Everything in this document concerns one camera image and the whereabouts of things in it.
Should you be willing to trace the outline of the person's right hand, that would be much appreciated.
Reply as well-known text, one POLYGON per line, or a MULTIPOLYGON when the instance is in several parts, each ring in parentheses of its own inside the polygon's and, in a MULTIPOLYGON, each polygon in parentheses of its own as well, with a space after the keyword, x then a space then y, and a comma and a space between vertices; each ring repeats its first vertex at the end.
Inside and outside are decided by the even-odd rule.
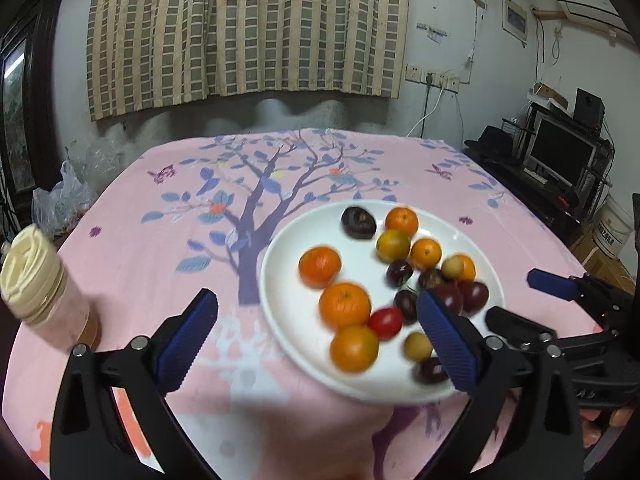
POLYGON ((601 439, 603 431, 608 428, 625 427, 635 410, 634 406, 625 406, 612 412, 581 408, 579 415, 582 418, 582 447, 585 450, 592 448, 601 439))

